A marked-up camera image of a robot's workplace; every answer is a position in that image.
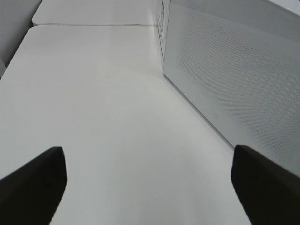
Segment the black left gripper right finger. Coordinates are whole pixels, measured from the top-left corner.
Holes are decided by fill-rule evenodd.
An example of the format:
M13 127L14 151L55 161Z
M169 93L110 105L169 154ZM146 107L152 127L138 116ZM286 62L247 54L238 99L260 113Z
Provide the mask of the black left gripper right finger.
M234 147L231 182L251 224L300 223L300 178L254 149Z

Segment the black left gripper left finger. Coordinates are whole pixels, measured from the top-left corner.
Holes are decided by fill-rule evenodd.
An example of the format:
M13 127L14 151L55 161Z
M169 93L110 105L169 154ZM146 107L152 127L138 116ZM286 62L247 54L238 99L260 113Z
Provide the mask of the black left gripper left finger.
M67 181L63 148L44 151L0 180L0 223L50 224Z

